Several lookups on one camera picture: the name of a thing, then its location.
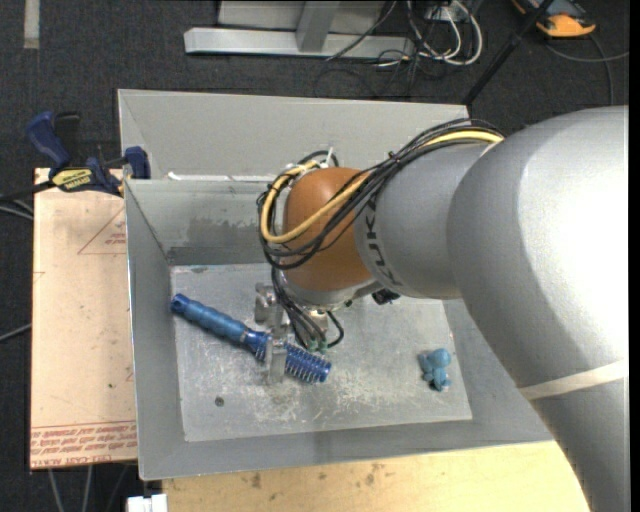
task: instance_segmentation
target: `cardboard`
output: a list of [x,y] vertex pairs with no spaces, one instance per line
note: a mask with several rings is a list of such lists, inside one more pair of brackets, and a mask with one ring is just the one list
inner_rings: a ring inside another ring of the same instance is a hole
[[132,460],[124,201],[35,196],[31,469]]

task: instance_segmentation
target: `gray carpet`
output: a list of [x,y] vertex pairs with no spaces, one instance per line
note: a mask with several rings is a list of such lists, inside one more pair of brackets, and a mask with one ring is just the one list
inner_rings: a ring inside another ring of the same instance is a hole
[[[234,92],[305,97],[374,98],[459,103],[514,30],[519,15],[509,0],[487,0],[478,12],[486,49],[470,67],[427,65],[407,90],[408,77],[377,71],[351,60],[186,56],[182,35],[207,26],[213,2],[41,0],[40,49],[23,49],[24,0],[0,2],[0,193],[27,187],[30,170],[49,166],[27,143],[24,127],[36,113],[78,111],[82,115],[75,161],[119,148],[116,91],[119,88]],[[597,37],[608,55],[629,48],[630,1],[582,0],[597,21]],[[381,30],[405,30],[401,13]],[[533,31],[499,70],[473,105],[473,114],[506,133],[583,108],[610,103],[605,65],[561,59]],[[555,42],[554,48],[599,57],[590,40]],[[629,59],[610,63],[615,104],[629,102]],[[0,335],[30,320],[33,231],[30,222],[0,212]],[[55,510],[46,473],[30,473],[27,442],[30,335],[0,343],[0,508]],[[61,471],[67,510],[80,510],[85,469]],[[121,475],[120,496],[140,494],[135,468],[96,467],[89,510],[104,510]]]

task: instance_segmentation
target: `cable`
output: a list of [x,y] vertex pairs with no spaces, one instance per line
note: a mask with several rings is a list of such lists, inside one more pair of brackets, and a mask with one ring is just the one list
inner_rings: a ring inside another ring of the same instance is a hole
[[87,512],[89,505],[89,492],[91,491],[91,478],[93,477],[93,466],[87,470],[87,482],[84,484],[84,496],[82,498],[82,512]]
[[446,17],[449,20],[448,24],[451,26],[453,34],[456,37],[456,48],[453,51],[449,49],[444,52],[437,52],[431,47],[431,45],[429,45],[429,43],[426,41],[426,36],[420,32],[420,30],[415,24],[414,20],[421,20],[421,21],[424,21],[424,20],[422,20],[413,12],[411,0],[406,0],[407,19],[411,29],[413,30],[414,34],[417,37],[416,45],[418,47],[424,47],[424,49],[427,50],[427,53],[420,51],[419,52],[420,56],[428,59],[433,59],[436,61],[442,61],[442,62],[445,62],[446,64],[451,64],[453,66],[468,66],[476,62],[478,58],[480,58],[480,55],[482,54],[482,48],[484,44],[483,37],[482,37],[482,29],[480,28],[478,20],[476,20],[475,16],[469,12],[469,9],[467,9],[467,7],[462,2],[459,2],[458,0],[454,0],[451,5],[455,5],[458,9],[460,9],[465,13],[473,29],[474,39],[476,40],[476,50],[474,54],[471,57],[468,57],[464,60],[455,59],[455,57],[458,56],[458,54],[462,49],[462,35],[458,30],[458,26],[453,21],[453,18],[451,17],[451,13],[449,12],[448,8],[440,7],[439,9],[445,13]]
[[[457,139],[466,139],[466,138],[475,138],[477,140],[482,140],[484,142],[495,143],[500,142],[502,139],[491,133],[484,132],[476,132],[474,130],[462,130],[456,133],[451,133],[448,135],[442,135],[440,137],[435,137],[430,141],[425,142],[422,146],[428,146],[431,144],[438,144],[440,142],[448,142],[451,140]],[[298,238],[305,231],[307,231],[314,223],[316,223],[320,218],[325,216],[330,210],[334,209],[337,205],[346,201],[349,197],[351,197],[359,188],[362,183],[368,178],[368,175],[362,175],[358,177],[358,179],[354,180],[354,182],[349,185],[345,190],[341,193],[335,195],[330,201],[328,201],[324,206],[322,206],[319,210],[317,210],[313,215],[308,217],[306,220],[298,224],[295,228],[291,229],[287,233],[282,235],[274,235],[270,232],[269,227],[269,216],[271,213],[272,203],[275,201],[276,197],[280,193],[282,185],[288,183],[293,177],[300,174],[304,169],[308,169],[308,165],[304,164],[302,166],[298,166],[290,171],[287,171],[283,174],[283,176],[279,179],[276,179],[274,184],[265,199],[264,206],[261,212],[261,220],[260,220],[260,233],[262,237],[269,243],[286,243]]]
[[394,1],[391,2],[391,5],[389,6],[389,8],[387,9],[387,12],[380,17],[380,19],[378,21],[376,21],[373,25],[371,25],[371,27],[369,27],[367,29],[367,31],[362,34],[361,36],[359,36],[355,41],[353,41],[351,44],[349,44],[348,46],[344,47],[342,50],[340,50],[339,52],[333,54],[331,57],[327,58],[327,62],[334,60],[334,59],[338,59],[340,57],[342,57],[344,54],[350,52],[351,50],[353,50],[354,48],[356,48],[357,46],[360,45],[360,43],[362,43],[362,41],[365,40],[365,38],[370,35],[376,28],[378,28],[391,14],[391,12],[393,11],[393,9],[395,8],[396,4],[398,2]]
[[547,47],[547,50],[549,50],[551,53],[555,53],[558,57],[562,57],[563,59],[567,59],[567,60],[572,60],[574,62],[586,62],[586,63],[597,64],[600,62],[611,62],[612,60],[624,59],[629,56],[629,51],[627,50],[624,53],[621,53],[619,55],[613,55],[611,57],[603,56],[600,59],[585,59],[582,57],[574,57],[573,55],[569,55],[561,51],[558,51],[550,44],[546,44],[545,46]]
[[60,498],[60,491],[58,491],[58,484],[56,483],[56,477],[53,475],[53,471],[51,469],[49,469],[48,471],[49,471],[49,482],[51,483],[51,489],[53,490],[53,497],[56,500],[58,512],[64,512],[64,507],[62,506],[62,499]]
[[17,336],[18,334],[22,334],[23,332],[28,331],[29,329],[31,329],[31,324],[23,325],[22,327],[18,327],[13,331],[9,331],[8,333],[0,336],[0,343],[4,343],[5,341],[13,338],[14,336]]
[[538,2],[538,8],[528,14],[518,30],[513,32],[508,40],[504,43],[502,48],[498,51],[498,53],[493,57],[493,60],[484,70],[478,81],[471,88],[471,90],[466,94],[464,99],[462,100],[463,105],[470,106],[473,101],[478,97],[478,94],[482,92],[482,89],[489,83],[493,75],[500,69],[500,66],[504,64],[504,62],[509,58],[509,55],[513,53],[518,45],[522,42],[522,37],[525,33],[527,33],[540,19],[540,17],[546,12],[551,3],[554,0],[541,0]]
[[[456,137],[452,132],[458,132],[458,136]],[[429,139],[434,142],[432,145],[427,144]],[[272,266],[280,270],[289,270],[304,264],[313,257],[315,253],[321,250],[321,245],[326,236],[346,218],[346,215],[348,215],[358,204],[361,204],[371,194],[374,194],[374,192],[380,192],[386,181],[392,178],[405,165],[414,159],[419,158],[423,154],[436,150],[440,147],[458,143],[477,142],[479,139],[485,139],[484,142],[494,142],[502,140],[502,136],[488,126],[487,123],[477,120],[469,121],[467,119],[459,119],[418,134],[403,149],[398,151],[398,153],[392,154],[388,160],[372,168],[361,171],[360,174],[370,172],[370,175],[363,181],[361,189],[356,191],[353,196],[348,198],[347,201],[338,208],[321,232],[313,239],[294,249],[287,248],[287,250],[282,250],[270,246],[265,239],[260,237],[263,252],[267,261]],[[260,201],[258,201],[258,209],[261,211]],[[287,263],[283,263],[279,260],[279,258],[286,258],[290,256],[300,257],[296,261],[289,261]]]
[[629,56],[629,51],[626,51],[626,52],[621,53],[619,55],[613,55],[611,57],[607,57],[605,52],[604,52],[604,49],[602,48],[602,45],[595,38],[595,36],[593,34],[589,34],[589,39],[591,39],[591,42],[593,42],[593,44],[595,45],[596,49],[598,50],[598,53],[601,56],[600,59],[587,59],[587,58],[582,58],[582,57],[574,57],[573,55],[567,55],[566,53],[563,53],[563,52],[560,52],[560,51],[556,50],[550,44],[546,44],[545,47],[551,53],[557,55],[558,57],[562,57],[563,59],[567,59],[567,60],[570,60],[570,61],[573,61],[573,62],[581,62],[581,63],[586,63],[586,64],[599,64],[599,63],[604,64],[605,68],[607,70],[607,80],[608,80],[608,84],[609,84],[609,104],[610,105],[615,105],[615,98],[614,98],[614,92],[613,92],[613,73],[611,72],[611,66],[610,66],[609,63],[611,61],[614,61],[614,60],[623,59],[625,57],[628,57]]
[[604,67],[607,70],[607,80],[609,82],[609,105],[615,105],[615,99],[613,97],[613,74],[611,72],[611,63],[608,60],[606,60],[604,50],[602,49],[602,45],[598,42],[598,40],[593,35],[591,35],[591,40],[593,41],[593,44],[596,45],[598,52],[602,56]]
[[309,315],[303,311],[295,302],[291,300],[288,296],[285,289],[282,287],[280,281],[278,280],[278,275],[275,267],[271,268],[271,282],[273,284],[273,290],[276,295],[276,299],[286,311],[289,319],[291,320],[291,326],[293,327],[293,332],[296,335],[296,341],[305,348],[307,345],[304,343],[302,336],[298,332],[297,327],[300,326],[304,329],[309,338],[315,338],[316,335],[321,339],[325,340],[324,332],[322,329],[316,324]]
[[342,327],[340,322],[338,322],[338,319],[335,317],[332,311],[327,311],[327,316],[331,319],[333,325],[336,326],[336,329],[338,329],[338,337],[327,345],[327,348],[333,348],[344,338],[344,328]]
[[22,217],[23,219],[33,220],[33,216],[28,213],[24,213],[20,210],[14,210],[13,208],[8,208],[6,206],[0,206],[0,212],[5,212],[10,215],[15,215],[16,217]]
[[13,202],[21,197],[31,197],[38,192],[54,188],[56,185],[52,181],[43,181],[37,185],[32,185],[27,189],[17,190],[9,194],[0,195],[0,202]]
[[[389,58],[384,58],[384,56],[388,53],[397,53],[398,54],[398,58],[397,59],[389,59]],[[397,81],[397,79],[402,75],[402,73],[406,72],[408,70],[408,68],[402,69],[403,66],[402,64],[407,63],[408,65],[411,65],[411,63],[414,62],[414,60],[418,60],[417,63],[417,70],[419,70],[421,73],[423,73],[425,76],[427,76],[430,79],[439,79],[442,78],[442,76],[434,76],[432,74],[430,74],[427,70],[425,70],[422,66],[422,62],[421,62],[421,58],[419,55],[416,54],[416,52],[414,51],[412,55],[407,54],[405,51],[403,50],[397,50],[397,49],[387,49],[384,50],[383,52],[381,52],[379,54],[379,56],[376,59],[370,59],[370,60],[362,60],[362,61],[358,61],[352,64],[352,66],[357,66],[360,64],[366,64],[366,65],[372,65],[377,71],[386,71],[391,67],[394,67],[393,72],[391,77],[389,78],[389,80],[386,82],[386,84],[382,85],[382,87],[378,90],[376,87],[373,86],[373,84],[370,82],[370,80],[363,76],[361,73],[358,73],[357,71],[354,71],[353,69],[329,69],[327,71],[322,71],[315,79],[314,83],[313,83],[313,95],[316,98],[321,98],[321,97],[337,97],[337,98],[341,98],[344,96],[335,96],[335,95],[331,95],[331,96],[327,96],[323,93],[321,93],[320,91],[320,84],[322,83],[323,80],[325,80],[328,76],[332,75],[332,74],[337,74],[337,73],[342,73],[348,76],[353,76],[355,77],[359,82],[360,85],[362,86],[363,89],[366,89],[366,97],[368,99],[387,99],[389,98],[388,95],[388,91],[391,89],[391,87],[393,86],[393,84]]]
[[336,156],[336,154],[333,152],[333,148],[330,148],[329,150],[321,149],[320,151],[314,151],[313,153],[309,153],[307,156],[305,156],[304,158],[298,161],[298,165],[302,165],[305,162],[308,162],[309,160],[313,160],[319,156],[326,156],[327,158],[325,158],[325,162],[327,160],[331,160],[335,167],[340,167],[340,161],[338,160],[338,157]]

